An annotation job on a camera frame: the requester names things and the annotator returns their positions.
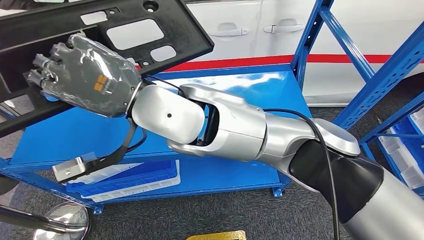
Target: blue metal shelf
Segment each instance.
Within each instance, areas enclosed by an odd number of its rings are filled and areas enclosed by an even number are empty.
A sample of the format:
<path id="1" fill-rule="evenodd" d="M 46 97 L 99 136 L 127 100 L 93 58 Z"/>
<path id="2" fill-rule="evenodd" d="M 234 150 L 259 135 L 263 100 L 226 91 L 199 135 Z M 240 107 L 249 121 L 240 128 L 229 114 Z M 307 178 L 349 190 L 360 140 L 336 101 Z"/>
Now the blue metal shelf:
<path id="1" fill-rule="evenodd" d="M 332 4 L 333 0 L 316 0 L 290 64 L 166 72 L 158 74 L 158 77 L 175 85 L 186 83 L 209 85 L 244 97 L 248 103 L 261 108 L 286 108 L 311 116 L 301 89 L 308 54 L 322 25 L 326 23 L 366 82 L 358 95 L 334 121 L 348 130 L 424 59 L 424 21 L 392 57 L 374 72 L 331 13 Z M 421 99 L 415 99 L 405 106 L 405 111 L 396 113 L 361 140 L 360 144 L 370 158 L 374 159 L 368 143 L 379 134 L 384 134 L 383 131 L 389 124 L 400 120 L 401 115 L 412 111 L 411 104 L 423 103 L 424 95 L 420 96 Z M 76 193 L 67 192 L 64 186 L 34 172 L 49 170 L 53 165 L 89 152 L 95 152 L 98 156 L 109 154 L 120 145 L 127 129 L 128 124 L 123 118 L 104 118 L 81 109 L 71 109 L 28 127 L 13 158 L 0 159 L 0 174 L 93 208 L 96 214 L 100 214 L 103 211 L 102 204 L 83 199 Z M 137 132 L 133 141 L 136 141 L 140 134 Z M 167 148 L 164 138 L 153 133 L 149 134 L 143 146 L 131 154 L 139 155 L 145 161 L 180 159 L 181 184 L 109 200 L 106 203 L 254 188 L 273 188 L 274 195 L 278 197 L 290 182 L 286 176 L 277 173 L 269 166 L 254 161 L 243 163 L 178 155 Z M 122 163 L 131 163 L 133 159 L 125 158 Z"/>
<path id="2" fill-rule="evenodd" d="M 387 118 L 385 121 L 383 121 L 380 125 L 378 125 L 376 128 L 371 130 L 367 135 L 365 135 L 363 138 L 359 140 L 359 144 L 361 145 L 362 149 L 364 150 L 364 153 L 367 157 L 374 159 L 373 153 L 370 151 L 368 144 L 371 142 L 376 142 L 378 146 L 380 147 L 382 153 L 384 154 L 385 158 L 387 159 L 387 162 L 389 163 L 391 169 L 393 170 L 393 173 L 396 175 L 397 178 L 399 178 L 404 184 L 405 181 L 403 177 L 401 176 L 401 173 L 396 166 L 395 162 L 393 161 L 392 157 L 387 154 L 386 150 L 382 146 L 381 142 L 377 139 L 379 136 L 388 136 L 388 137 L 399 137 L 399 138 L 424 138 L 423 135 L 418 134 L 386 134 L 384 133 L 387 129 L 393 127 L 399 121 L 404 120 L 407 118 L 411 113 L 413 113 L 416 109 L 420 108 L 424 105 L 424 92 L 416 96 L 412 101 L 410 101 L 408 104 L 403 106 L 401 109 L 399 109 L 397 112 L 395 112 L 392 116 Z M 424 187 L 419 187 L 414 189 L 414 191 L 417 194 L 424 194 Z"/>
<path id="3" fill-rule="evenodd" d="M 161 73 L 160 76 L 176 85 L 201 83 L 242 96 L 248 103 L 261 108 L 292 109 L 311 117 L 288 64 L 167 72 Z M 66 191 L 53 181 L 45 178 L 41 180 L 41 176 L 32 173 L 51 170 L 52 166 L 87 152 L 94 152 L 97 156 L 108 154 L 120 146 L 127 130 L 128 123 L 124 118 L 104 118 L 81 108 L 73 108 L 28 127 L 13 157 L 3 164 L 0 163 L 0 173 L 13 175 L 14 178 L 61 197 L 69 199 L 71 196 L 73 201 L 94 208 L 98 214 L 106 203 L 205 193 L 270 188 L 276 197 L 281 197 L 282 191 L 290 182 L 288 177 L 261 162 L 177 154 L 168 148 L 163 137 L 151 132 L 148 133 L 146 142 L 126 156 L 121 163 L 178 159 L 180 184 L 94 203 L 74 192 Z M 141 132 L 137 132 L 133 143 L 140 137 Z"/>

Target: gray carpet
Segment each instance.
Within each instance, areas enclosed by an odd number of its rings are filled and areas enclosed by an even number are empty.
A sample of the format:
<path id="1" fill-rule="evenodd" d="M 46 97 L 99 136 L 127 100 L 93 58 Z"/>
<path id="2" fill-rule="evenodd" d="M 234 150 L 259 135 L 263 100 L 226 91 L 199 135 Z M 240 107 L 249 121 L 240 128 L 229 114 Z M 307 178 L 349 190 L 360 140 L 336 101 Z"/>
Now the gray carpet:
<path id="1" fill-rule="evenodd" d="M 351 129 L 357 138 L 424 90 L 423 75 L 407 78 Z M 312 108 L 315 118 L 332 121 L 342 108 Z M 371 148 L 387 166 L 381 152 Z M 62 199 L 20 184 L 12 207 L 44 214 Z M 9 240 L 31 239 L 33 230 L 9 226 Z M 324 199 L 295 184 L 282 198 L 269 189 L 108 204 L 93 217 L 88 240 L 184 240 L 189 236 L 244 230 L 250 240 L 330 240 L 331 209 Z M 341 239 L 351 239 L 342 229 Z"/>

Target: black plastic panel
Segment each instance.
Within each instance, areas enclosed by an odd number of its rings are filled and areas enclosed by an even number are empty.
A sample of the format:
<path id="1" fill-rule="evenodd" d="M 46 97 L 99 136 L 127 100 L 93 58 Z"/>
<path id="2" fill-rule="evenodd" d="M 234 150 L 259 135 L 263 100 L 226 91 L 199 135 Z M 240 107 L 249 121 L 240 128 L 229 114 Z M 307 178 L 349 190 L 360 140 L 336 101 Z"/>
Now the black plastic panel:
<path id="1" fill-rule="evenodd" d="M 146 5 L 157 10 L 149 12 L 144 7 Z M 106 13 L 107 21 L 85 25 L 80 18 L 99 11 Z M 125 50 L 115 48 L 107 30 L 144 19 L 154 20 L 164 37 Z M 49 56 L 53 44 L 66 42 L 69 35 L 81 30 L 90 39 L 124 58 L 133 58 L 138 63 L 148 62 L 147 66 L 140 64 L 142 75 L 156 74 L 209 53 L 214 47 L 183 0 L 83 0 L 0 17 L 0 101 L 31 93 L 29 98 L 35 108 L 32 114 L 0 123 L 0 137 L 71 108 L 62 102 L 41 99 L 40 90 L 29 86 L 24 75 L 33 67 L 32 61 L 37 53 Z M 151 50 L 166 45 L 175 49 L 176 56 L 155 62 Z"/>

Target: blue shelf board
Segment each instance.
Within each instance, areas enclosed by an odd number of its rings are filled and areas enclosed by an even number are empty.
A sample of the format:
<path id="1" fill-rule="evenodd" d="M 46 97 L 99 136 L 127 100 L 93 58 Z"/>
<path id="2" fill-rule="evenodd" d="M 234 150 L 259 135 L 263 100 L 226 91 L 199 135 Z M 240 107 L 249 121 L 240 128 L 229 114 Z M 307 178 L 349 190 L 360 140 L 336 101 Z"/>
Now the blue shelf board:
<path id="1" fill-rule="evenodd" d="M 257 161 L 218 157 L 180 159 L 181 183 L 153 191 L 100 202 L 101 204 L 280 187 L 277 170 Z"/>

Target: blue shelf frame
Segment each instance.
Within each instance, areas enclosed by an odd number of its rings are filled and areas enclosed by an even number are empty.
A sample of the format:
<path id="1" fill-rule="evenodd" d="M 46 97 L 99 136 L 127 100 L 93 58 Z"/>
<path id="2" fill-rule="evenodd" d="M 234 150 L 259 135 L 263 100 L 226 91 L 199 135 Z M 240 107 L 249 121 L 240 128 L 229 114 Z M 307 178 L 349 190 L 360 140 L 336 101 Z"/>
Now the blue shelf frame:
<path id="1" fill-rule="evenodd" d="M 423 61 L 424 21 L 387 62 L 377 72 L 374 72 L 364 55 L 337 21 L 336 17 L 330 12 L 333 2 L 334 0 L 317 0 L 315 2 L 290 65 L 300 89 L 302 89 L 305 78 L 306 57 L 311 51 L 323 23 L 326 23 L 366 82 L 365 86 L 334 120 L 336 125 L 349 130 L 412 69 Z"/>
<path id="2" fill-rule="evenodd" d="M 296 48 L 292 62 L 289 64 L 267 66 L 267 68 L 275 69 L 275 71 L 280 71 L 281 69 L 290 69 L 297 80 L 300 90 L 302 90 L 305 79 L 305 70 L 307 66 L 307 57 L 311 51 L 311 48 L 313 47 L 321 27 L 324 23 L 326 23 L 330 31 L 335 36 L 336 40 L 346 52 L 352 64 L 356 67 L 359 74 L 366 82 L 365 86 L 360 90 L 351 103 L 334 120 L 335 124 L 341 126 L 345 130 L 348 130 L 397 83 L 399 83 L 403 77 L 405 77 L 416 65 L 421 63 L 421 61 L 424 59 L 424 21 L 391 56 L 391 58 L 377 72 L 375 72 L 371 68 L 368 61 L 365 59 L 364 55 L 360 52 L 358 47 L 354 44 L 352 39 L 343 29 L 341 24 L 331 13 L 331 6 L 333 2 L 334 0 L 316 0 L 305 30 L 303 31 L 300 42 Z M 249 69 L 246 71 L 255 73 L 258 68 L 262 68 L 262 66 L 249 67 Z M 227 72 L 226 74 L 229 74 L 229 72 L 232 70 L 224 69 L 223 73 L 225 71 Z M 199 76 L 198 71 L 192 72 L 194 75 Z M 167 72 L 161 73 L 160 76 L 164 79 L 172 79 L 173 74 L 174 73 L 172 72 Z M 209 76 L 208 74 L 211 74 L 210 70 L 203 70 L 200 73 L 200 75 L 203 76 Z M 412 111 L 412 107 L 416 107 L 416 105 L 424 103 L 424 95 L 420 96 L 422 97 L 421 99 L 416 98 L 415 101 L 407 104 L 404 108 L 402 108 L 404 111 L 397 112 L 394 116 L 386 120 L 384 124 L 371 131 L 360 141 L 363 151 L 369 158 L 374 159 L 374 156 L 368 147 L 368 143 L 374 140 L 377 136 L 384 135 L 385 133 L 383 133 L 383 131 L 387 129 L 390 124 L 396 122 L 396 119 L 400 118 L 401 116 L 405 116 L 407 112 L 410 113 Z M 69 201 L 73 201 L 88 208 L 92 208 L 95 214 L 101 214 L 103 212 L 103 204 L 98 204 L 89 199 L 81 198 L 79 194 L 76 193 L 66 192 L 65 186 L 59 185 L 49 179 L 37 175 L 34 172 L 31 172 L 44 168 L 46 169 L 49 163 L 45 163 L 45 166 L 37 166 L 35 168 L 10 168 L 10 166 L 8 166 L 8 162 L 9 160 L 0 158 L 1 174 L 27 183 L 33 187 L 40 188 Z M 280 197 L 284 188 L 290 183 L 286 176 L 280 174 L 279 178 L 282 185 L 280 187 L 273 188 L 273 193 L 276 197 Z"/>
<path id="3" fill-rule="evenodd" d="M 399 171 L 399 168 L 396 166 L 394 160 L 392 157 L 386 152 L 385 148 L 383 147 L 382 143 L 378 140 L 379 136 L 387 136 L 387 137 L 397 137 L 397 138 L 424 138 L 424 135 L 422 134 L 388 134 L 384 133 L 386 130 L 391 128 L 393 125 L 398 123 L 400 120 L 404 119 L 405 117 L 408 117 L 411 113 L 415 112 L 418 108 L 422 107 L 424 105 L 424 92 L 416 96 L 412 101 L 407 103 L 405 106 L 403 106 L 401 109 L 399 109 L 397 112 L 395 112 L 393 115 L 391 115 L 389 118 L 387 118 L 385 121 L 383 121 L 380 125 L 378 125 L 376 128 L 371 130 L 367 135 L 365 135 L 363 138 L 359 140 L 359 145 L 363 149 L 365 155 L 375 160 L 373 153 L 371 152 L 369 148 L 369 144 L 372 142 L 377 143 L 379 146 L 381 152 L 387 159 L 388 164 L 390 165 L 391 169 L 393 170 L 394 175 L 398 179 L 400 179 L 405 185 L 406 182 L 404 178 L 401 175 L 401 172 Z M 424 186 L 415 188 L 413 190 L 417 194 L 420 194 L 421 197 L 424 199 Z"/>

